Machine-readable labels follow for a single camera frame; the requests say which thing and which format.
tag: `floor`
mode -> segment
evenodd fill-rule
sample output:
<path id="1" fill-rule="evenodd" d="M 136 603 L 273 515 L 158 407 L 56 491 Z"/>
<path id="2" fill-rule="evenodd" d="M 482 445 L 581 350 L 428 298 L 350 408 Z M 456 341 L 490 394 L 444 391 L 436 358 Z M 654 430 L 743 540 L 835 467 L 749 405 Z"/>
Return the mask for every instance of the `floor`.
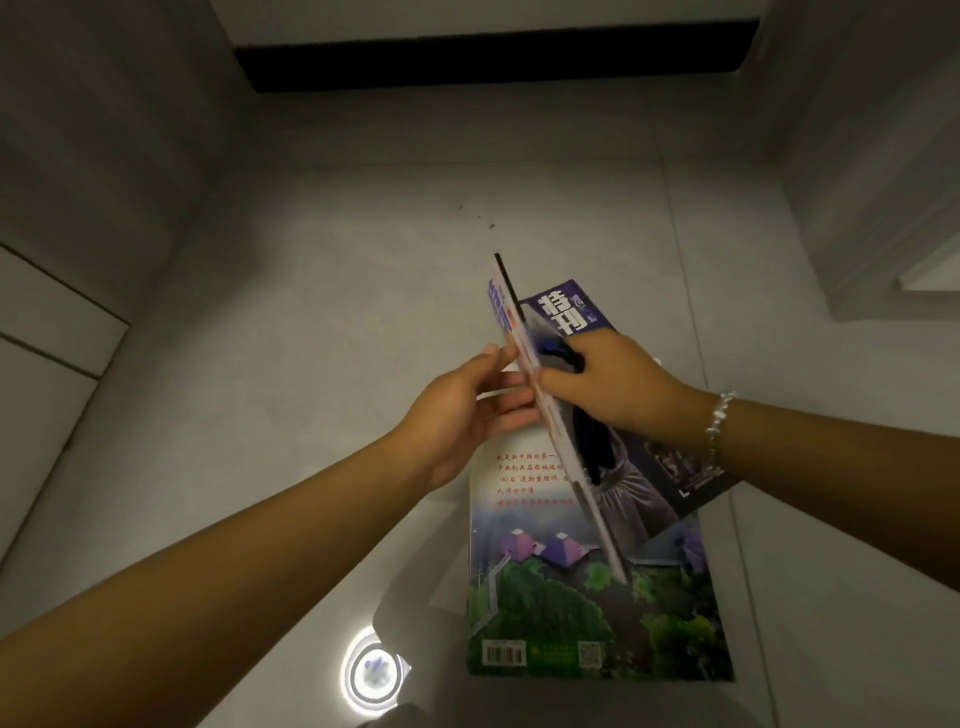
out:
<path id="1" fill-rule="evenodd" d="M 834 324 L 748 127 L 696 79 L 266 102 L 0 572 L 0 633 L 386 431 L 496 337 L 494 251 L 691 383 L 960 434 L 960 328 Z M 383 726 L 960 719 L 960 595 L 747 484 L 702 516 L 737 685 L 469 679 L 467 513 L 463 479 L 422 502 L 204 725 L 361 724 L 337 674 L 371 623 L 413 666 Z"/>

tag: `barcode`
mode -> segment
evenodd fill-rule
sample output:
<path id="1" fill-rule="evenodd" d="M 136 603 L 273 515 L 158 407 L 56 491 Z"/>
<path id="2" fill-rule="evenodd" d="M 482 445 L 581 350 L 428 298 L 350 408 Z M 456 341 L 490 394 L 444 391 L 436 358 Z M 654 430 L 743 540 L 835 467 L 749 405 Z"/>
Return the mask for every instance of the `barcode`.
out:
<path id="1" fill-rule="evenodd" d="M 526 667 L 527 643 L 524 640 L 484 640 L 483 664 L 491 667 Z"/>
<path id="2" fill-rule="evenodd" d="M 603 651 L 600 643 L 577 643 L 580 652 L 580 667 L 583 669 L 600 669 L 603 667 Z"/>

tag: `magazine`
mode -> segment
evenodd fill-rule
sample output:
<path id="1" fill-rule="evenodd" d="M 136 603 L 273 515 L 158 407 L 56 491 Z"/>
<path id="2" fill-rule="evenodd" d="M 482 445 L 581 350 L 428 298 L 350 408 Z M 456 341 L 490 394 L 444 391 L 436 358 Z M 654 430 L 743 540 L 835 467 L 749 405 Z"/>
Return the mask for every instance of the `magazine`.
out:
<path id="1" fill-rule="evenodd" d="M 499 255 L 489 294 L 528 374 L 611 328 L 573 280 L 518 299 Z M 543 427 L 471 470 L 470 671 L 732 680 L 695 511 L 737 478 L 535 390 Z"/>

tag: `silver bead bracelet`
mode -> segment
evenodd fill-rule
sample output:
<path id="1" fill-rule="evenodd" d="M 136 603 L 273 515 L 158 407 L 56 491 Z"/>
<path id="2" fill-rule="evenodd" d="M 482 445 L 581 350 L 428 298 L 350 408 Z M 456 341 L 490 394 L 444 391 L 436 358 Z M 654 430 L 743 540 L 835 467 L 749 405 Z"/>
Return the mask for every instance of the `silver bead bracelet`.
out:
<path id="1" fill-rule="evenodd" d="M 720 395 L 716 408 L 713 410 L 713 420 L 707 428 L 707 468 L 711 471 L 719 471 L 717 466 L 717 455 L 720 452 L 720 425 L 727 419 L 727 407 L 731 400 L 736 397 L 736 392 L 724 392 Z"/>

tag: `person's right hand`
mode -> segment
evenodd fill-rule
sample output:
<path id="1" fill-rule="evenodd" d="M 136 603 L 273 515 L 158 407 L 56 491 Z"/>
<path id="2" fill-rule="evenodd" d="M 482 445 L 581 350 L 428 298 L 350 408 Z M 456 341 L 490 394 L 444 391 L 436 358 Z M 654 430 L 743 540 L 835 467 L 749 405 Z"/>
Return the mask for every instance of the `person's right hand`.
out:
<path id="1" fill-rule="evenodd" d="M 544 367 L 546 392 L 582 407 L 596 420 L 653 440 L 699 450 L 706 443 L 712 395 L 672 376 L 631 338 L 610 328 L 566 343 L 587 361 L 580 375 Z"/>

